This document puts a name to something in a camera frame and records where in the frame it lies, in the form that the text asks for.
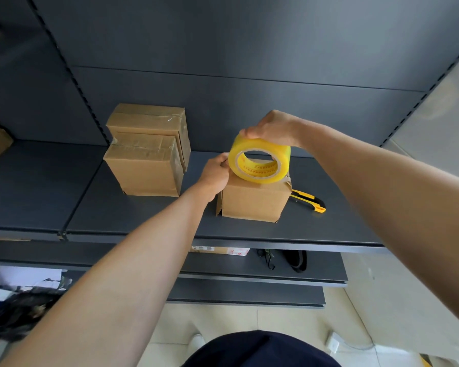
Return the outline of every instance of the person's left arm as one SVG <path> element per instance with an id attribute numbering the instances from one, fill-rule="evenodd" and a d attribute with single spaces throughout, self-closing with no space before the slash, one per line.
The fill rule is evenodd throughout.
<path id="1" fill-rule="evenodd" d="M 131 232 L 59 301 L 0 367 L 136 366 L 208 202 L 226 186 L 227 154 Z"/>

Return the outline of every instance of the navy blue clothing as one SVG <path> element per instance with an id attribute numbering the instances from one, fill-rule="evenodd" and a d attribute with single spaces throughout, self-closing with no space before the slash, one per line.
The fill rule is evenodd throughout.
<path id="1" fill-rule="evenodd" d="M 183 367 L 340 367 L 328 354 L 288 335 L 268 331 L 220 336 Z"/>

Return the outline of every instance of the tape roll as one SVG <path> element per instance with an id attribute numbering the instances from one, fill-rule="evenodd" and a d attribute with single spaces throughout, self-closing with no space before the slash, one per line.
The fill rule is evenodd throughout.
<path id="1" fill-rule="evenodd" d="M 271 162 L 255 162 L 245 152 L 261 151 L 270 154 Z M 277 145 L 263 139 L 246 139 L 238 134 L 229 152 L 229 167 L 240 178 L 254 183 L 269 184 L 284 178 L 289 171 L 291 147 Z"/>

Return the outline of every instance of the yellow utility knife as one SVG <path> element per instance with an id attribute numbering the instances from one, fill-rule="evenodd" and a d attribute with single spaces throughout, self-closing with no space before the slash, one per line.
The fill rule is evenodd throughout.
<path id="1" fill-rule="evenodd" d="M 309 203 L 316 212 L 323 213 L 326 211 L 326 206 L 322 200 L 305 192 L 293 189 L 289 197 Z"/>

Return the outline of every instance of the forearm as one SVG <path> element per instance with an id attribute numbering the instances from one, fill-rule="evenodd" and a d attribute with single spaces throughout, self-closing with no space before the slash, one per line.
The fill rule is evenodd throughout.
<path id="1" fill-rule="evenodd" d="M 208 200 L 203 194 L 195 185 L 129 234 L 60 299 L 3 366 L 136 365 L 201 220 Z"/>
<path id="2" fill-rule="evenodd" d="M 296 133 L 368 225 L 459 317 L 459 178 L 310 122 Z"/>

